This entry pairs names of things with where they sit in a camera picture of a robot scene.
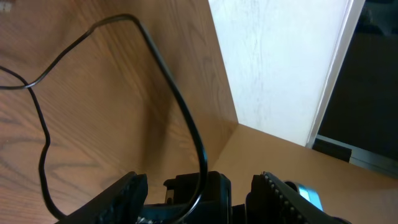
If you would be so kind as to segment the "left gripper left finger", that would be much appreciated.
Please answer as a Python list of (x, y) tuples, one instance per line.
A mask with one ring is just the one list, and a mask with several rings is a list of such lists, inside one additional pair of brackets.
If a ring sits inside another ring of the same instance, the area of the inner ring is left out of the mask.
[(57, 223), (136, 223), (147, 194), (147, 176), (129, 172), (94, 199)]

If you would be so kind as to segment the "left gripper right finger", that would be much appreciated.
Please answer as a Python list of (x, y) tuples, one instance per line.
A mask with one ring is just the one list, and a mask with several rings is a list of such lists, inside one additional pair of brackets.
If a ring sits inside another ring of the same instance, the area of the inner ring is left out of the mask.
[(253, 176), (246, 218), (256, 224), (351, 224), (321, 211), (270, 172)]

